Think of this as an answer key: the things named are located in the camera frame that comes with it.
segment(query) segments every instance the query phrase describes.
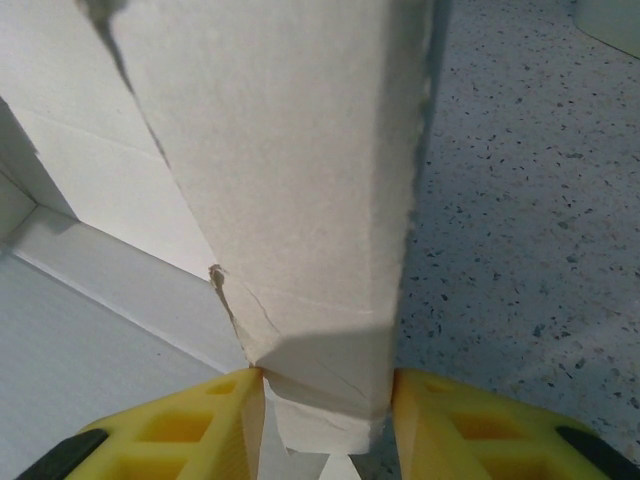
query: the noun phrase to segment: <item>cardboard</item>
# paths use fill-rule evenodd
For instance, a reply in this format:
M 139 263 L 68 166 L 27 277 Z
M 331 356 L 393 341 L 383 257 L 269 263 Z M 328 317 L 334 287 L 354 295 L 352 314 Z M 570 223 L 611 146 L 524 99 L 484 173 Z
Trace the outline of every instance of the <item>cardboard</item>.
M 8 170 L 38 203 L 206 279 L 215 257 L 75 3 L 9 0 L 0 16 Z
M 135 0 L 111 19 L 294 450 L 366 452 L 388 407 L 426 13 L 419 0 Z
M 0 170 L 0 240 L 11 233 L 36 207 Z
M 36 208 L 0 244 L 0 477 L 100 417 L 245 367 L 217 302 L 205 282 Z M 201 320 L 203 349 L 189 355 L 175 346 L 184 336 L 138 326 L 158 316 L 192 329 Z M 286 453 L 268 402 L 259 478 L 315 480 L 325 462 Z

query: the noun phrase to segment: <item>gray floor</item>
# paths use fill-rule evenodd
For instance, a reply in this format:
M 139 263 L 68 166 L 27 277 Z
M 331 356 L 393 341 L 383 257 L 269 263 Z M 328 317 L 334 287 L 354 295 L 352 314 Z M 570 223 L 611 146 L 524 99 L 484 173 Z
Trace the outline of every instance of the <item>gray floor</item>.
M 454 5 L 398 361 L 640 462 L 640 60 L 569 0 Z M 388 452 L 373 478 L 398 478 Z

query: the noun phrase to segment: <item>yellow plastic object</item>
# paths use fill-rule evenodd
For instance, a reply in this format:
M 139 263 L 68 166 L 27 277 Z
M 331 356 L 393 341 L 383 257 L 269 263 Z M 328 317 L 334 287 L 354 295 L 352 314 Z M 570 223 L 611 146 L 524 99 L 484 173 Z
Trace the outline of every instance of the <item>yellow plastic object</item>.
M 250 368 L 103 418 L 82 431 L 109 437 L 66 480 L 255 480 L 264 402 Z
M 404 480 L 609 478 L 556 428 L 593 432 L 541 408 L 410 369 L 396 371 L 392 408 Z

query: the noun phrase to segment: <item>black rubber pad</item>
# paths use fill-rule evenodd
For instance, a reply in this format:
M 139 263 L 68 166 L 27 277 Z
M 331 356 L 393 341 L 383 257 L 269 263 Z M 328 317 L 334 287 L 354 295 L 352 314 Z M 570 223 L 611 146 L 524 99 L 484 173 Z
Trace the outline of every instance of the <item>black rubber pad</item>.
M 106 431 L 95 429 L 67 438 L 27 468 L 16 480 L 64 480 L 108 436 Z
M 556 432 L 611 480 L 640 480 L 640 469 L 601 438 L 571 427 Z

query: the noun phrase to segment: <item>terrazzo floor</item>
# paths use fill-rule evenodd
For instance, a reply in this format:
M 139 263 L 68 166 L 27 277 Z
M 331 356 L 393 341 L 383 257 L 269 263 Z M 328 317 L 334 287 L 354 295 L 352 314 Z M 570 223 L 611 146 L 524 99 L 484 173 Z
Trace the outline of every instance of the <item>terrazzo floor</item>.
M 574 3 L 454 0 L 397 359 L 640 463 L 640 60 Z M 368 477 L 399 478 L 391 451 Z

